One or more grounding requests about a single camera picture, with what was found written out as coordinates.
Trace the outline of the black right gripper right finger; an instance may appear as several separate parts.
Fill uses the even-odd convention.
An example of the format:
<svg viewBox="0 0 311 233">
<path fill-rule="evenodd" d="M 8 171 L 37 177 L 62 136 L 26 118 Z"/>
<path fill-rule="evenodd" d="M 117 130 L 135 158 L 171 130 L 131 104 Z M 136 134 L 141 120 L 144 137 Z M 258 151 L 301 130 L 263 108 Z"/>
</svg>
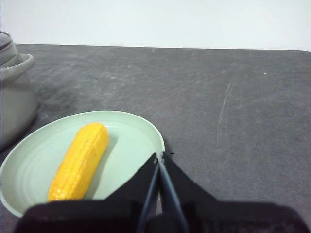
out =
<svg viewBox="0 0 311 233">
<path fill-rule="evenodd" d="M 150 233 L 308 233 L 296 210 L 271 202 L 220 201 L 163 154 L 158 161 L 163 213 Z"/>
</svg>

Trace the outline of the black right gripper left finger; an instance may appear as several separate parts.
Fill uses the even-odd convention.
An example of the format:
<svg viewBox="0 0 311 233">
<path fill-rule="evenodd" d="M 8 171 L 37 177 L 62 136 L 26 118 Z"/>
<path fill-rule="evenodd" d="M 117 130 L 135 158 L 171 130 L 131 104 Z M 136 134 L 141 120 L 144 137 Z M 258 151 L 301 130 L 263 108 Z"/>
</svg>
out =
<svg viewBox="0 0 311 233">
<path fill-rule="evenodd" d="M 136 233 L 153 204 L 157 186 L 156 154 L 104 200 L 52 201 L 29 208 L 16 233 Z"/>
</svg>

